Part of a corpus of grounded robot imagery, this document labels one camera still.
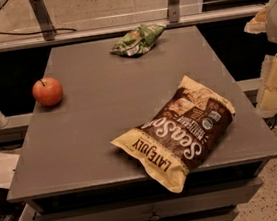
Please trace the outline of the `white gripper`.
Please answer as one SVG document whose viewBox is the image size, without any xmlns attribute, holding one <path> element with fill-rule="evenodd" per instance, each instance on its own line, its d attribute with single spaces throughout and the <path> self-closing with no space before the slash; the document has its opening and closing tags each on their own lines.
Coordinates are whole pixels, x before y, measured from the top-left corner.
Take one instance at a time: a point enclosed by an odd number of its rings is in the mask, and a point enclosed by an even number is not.
<svg viewBox="0 0 277 221">
<path fill-rule="evenodd" d="M 244 27 L 246 33 L 267 31 L 270 42 L 277 44 L 277 0 L 269 0 Z M 260 118 L 277 115 L 277 53 L 266 55 L 261 66 L 260 87 L 257 92 L 255 112 Z"/>
</svg>

